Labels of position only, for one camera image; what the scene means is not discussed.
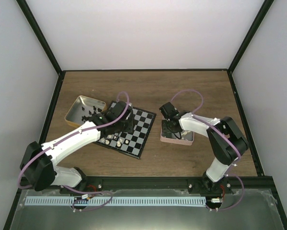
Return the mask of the right black frame post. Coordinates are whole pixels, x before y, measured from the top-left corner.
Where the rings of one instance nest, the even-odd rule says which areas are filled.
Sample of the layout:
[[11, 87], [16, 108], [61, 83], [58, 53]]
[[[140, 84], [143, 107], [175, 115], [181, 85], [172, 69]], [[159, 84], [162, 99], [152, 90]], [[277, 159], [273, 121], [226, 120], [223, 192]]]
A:
[[232, 74], [236, 69], [237, 65], [239, 64], [243, 54], [245, 53], [246, 49], [248, 48], [250, 42], [252, 41], [254, 35], [256, 34], [257, 30], [259, 29], [261, 23], [263, 22], [265, 16], [267, 15], [268, 11], [270, 10], [271, 6], [273, 5], [274, 0], [264, 0], [258, 13], [256, 14], [246, 36], [244, 37], [237, 53], [235, 54], [229, 68], [228, 74]]

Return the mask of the black chess pieces pile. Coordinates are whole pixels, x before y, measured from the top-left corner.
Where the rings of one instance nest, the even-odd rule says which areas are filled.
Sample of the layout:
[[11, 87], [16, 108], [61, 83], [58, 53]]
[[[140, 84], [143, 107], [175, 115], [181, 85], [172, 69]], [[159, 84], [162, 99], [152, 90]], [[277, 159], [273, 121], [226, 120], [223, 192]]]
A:
[[84, 114], [81, 116], [81, 120], [85, 122], [89, 120], [92, 115], [100, 113], [103, 109], [93, 105], [92, 107], [82, 106], [81, 110], [84, 112]]

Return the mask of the left black frame post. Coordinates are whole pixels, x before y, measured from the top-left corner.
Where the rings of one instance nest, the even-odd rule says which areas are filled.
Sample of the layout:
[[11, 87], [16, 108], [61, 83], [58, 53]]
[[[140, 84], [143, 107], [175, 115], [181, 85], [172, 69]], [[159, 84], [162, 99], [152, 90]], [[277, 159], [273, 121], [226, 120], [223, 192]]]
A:
[[36, 38], [38, 39], [40, 45], [42, 46], [44, 52], [46, 53], [50, 63], [52, 64], [55, 72], [57, 73], [57, 75], [61, 75], [62, 73], [62, 69], [52, 51], [52, 49], [50, 48], [37, 20], [35, 19], [27, 1], [25, 0], [16, 0], [18, 6], [20, 7], [22, 13], [24, 14], [26, 20], [28, 21], [31, 29], [33, 30]]

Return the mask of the black and silver chessboard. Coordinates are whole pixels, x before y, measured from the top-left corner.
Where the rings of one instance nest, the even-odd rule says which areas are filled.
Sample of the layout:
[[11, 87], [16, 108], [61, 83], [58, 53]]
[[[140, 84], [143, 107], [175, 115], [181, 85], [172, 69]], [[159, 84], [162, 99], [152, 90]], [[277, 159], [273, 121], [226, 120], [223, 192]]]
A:
[[[156, 118], [156, 113], [143, 110], [141, 108], [134, 107], [133, 108], [134, 117], [134, 132], [133, 133], [115, 133], [112, 134], [112, 138], [104, 138], [105, 141], [109, 140], [110, 143], [106, 145], [105, 141], [101, 142], [98, 140], [95, 144], [118, 151], [127, 156], [140, 159], [145, 144], [147, 142], [148, 136], [150, 134], [152, 125]], [[121, 142], [121, 147], [117, 146], [117, 142], [122, 138], [123, 142]]]

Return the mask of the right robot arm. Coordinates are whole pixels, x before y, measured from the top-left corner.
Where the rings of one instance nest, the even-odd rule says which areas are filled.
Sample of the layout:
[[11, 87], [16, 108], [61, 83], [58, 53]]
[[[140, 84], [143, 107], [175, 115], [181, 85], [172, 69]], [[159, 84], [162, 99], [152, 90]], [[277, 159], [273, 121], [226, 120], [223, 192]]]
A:
[[190, 111], [180, 112], [171, 102], [159, 110], [163, 115], [162, 132], [177, 134], [190, 131], [208, 138], [214, 160], [202, 176], [202, 187], [206, 192], [214, 193], [230, 167], [248, 150], [248, 140], [230, 116], [218, 119], [197, 116]]

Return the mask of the yellow tin tray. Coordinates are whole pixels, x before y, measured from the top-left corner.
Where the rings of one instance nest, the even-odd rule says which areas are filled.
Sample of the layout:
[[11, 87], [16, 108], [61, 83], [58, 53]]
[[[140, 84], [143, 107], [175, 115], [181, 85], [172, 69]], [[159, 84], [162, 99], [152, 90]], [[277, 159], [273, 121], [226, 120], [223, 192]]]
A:
[[83, 125], [89, 117], [102, 112], [106, 108], [107, 105], [105, 102], [80, 95], [65, 115], [65, 121], [69, 126], [78, 128]]

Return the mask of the pink tin tray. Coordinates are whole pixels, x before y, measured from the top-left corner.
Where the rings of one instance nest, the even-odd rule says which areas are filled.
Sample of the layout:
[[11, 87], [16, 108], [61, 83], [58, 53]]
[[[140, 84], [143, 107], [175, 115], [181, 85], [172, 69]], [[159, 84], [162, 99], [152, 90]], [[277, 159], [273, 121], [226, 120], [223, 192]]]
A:
[[160, 141], [161, 142], [165, 142], [165, 143], [172, 143], [172, 144], [179, 144], [179, 145], [186, 145], [186, 146], [191, 146], [192, 143], [194, 142], [195, 139], [195, 135], [194, 132], [191, 131], [191, 133], [188, 133], [186, 136], [182, 136], [181, 139], [175, 139], [173, 138], [167, 138], [165, 136], [160, 135]]

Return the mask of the black frame post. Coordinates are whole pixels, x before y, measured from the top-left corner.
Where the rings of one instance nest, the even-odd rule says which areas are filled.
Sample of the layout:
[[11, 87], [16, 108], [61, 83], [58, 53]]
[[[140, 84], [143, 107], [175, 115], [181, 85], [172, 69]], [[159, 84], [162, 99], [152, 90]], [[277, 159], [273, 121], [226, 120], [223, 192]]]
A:
[[26, 20], [28, 21], [31, 29], [33, 30], [36, 38], [38, 39], [40, 45], [42, 46], [44, 52], [46, 53], [50, 63], [52, 64], [55, 72], [57, 73], [57, 75], [61, 75], [62, 73], [62, 69], [52, 51], [52, 49], [50, 48], [37, 20], [35, 19], [27, 1], [25, 0], [16, 0], [18, 6], [20, 7], [22, 13], [24, 14]]
[[264, 0], [258, 13], [256, 14], [246, 36], [244, 37], [237, 53], [235, 54], [229, 68], [228, 74], [232, 74], [236, 69], [237, 65], [239, 64], [243, 54], [245, 53], [246, 49], [248, 48], [250, 42], [252, 41], [254, 35], [256, 34], [257, 30], [259, 29], [261, 23], [263, 22], [265, 16], [267, 15], [268, 11], [270, 10], [271, 6], [273, 5], [274, 0]]

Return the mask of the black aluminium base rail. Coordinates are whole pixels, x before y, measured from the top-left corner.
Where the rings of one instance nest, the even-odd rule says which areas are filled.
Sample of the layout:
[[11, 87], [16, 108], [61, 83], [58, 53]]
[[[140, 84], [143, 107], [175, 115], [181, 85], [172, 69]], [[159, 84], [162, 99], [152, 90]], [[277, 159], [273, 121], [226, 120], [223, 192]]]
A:
[[219, 195], [233, 189], [270, 189], [275, 190], [271, 176], [235, 176], [225, 177], [214, 185], [207, 184], [202, 177], [101, 177], [89, 176], [75, 188], [67, 189], [63, 185], [51, 185], [47, 189], [58, 189], [62, 194], [81, 194], [118, 190], [185, 190], [190, 194]]

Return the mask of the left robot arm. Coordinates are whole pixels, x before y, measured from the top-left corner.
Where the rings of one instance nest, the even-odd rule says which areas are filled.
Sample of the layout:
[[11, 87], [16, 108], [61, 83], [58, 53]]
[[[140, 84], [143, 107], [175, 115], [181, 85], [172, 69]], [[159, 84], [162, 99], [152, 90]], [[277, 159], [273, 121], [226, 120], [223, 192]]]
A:
[[84, 193], [88, 182], [82, 170], [58, 164], [80, 148], [108, 135], [131, 133], [133, 120], [132, 105], [118, 101], [113, 107], [88, 117], [83, 125], [60, 138], [44, 144], [30, 143], [20, 164], [22, 175], [29, 183], [26, 188], [42, 191], [52, 185], [62, 185], [71, 187], [78, 194]]

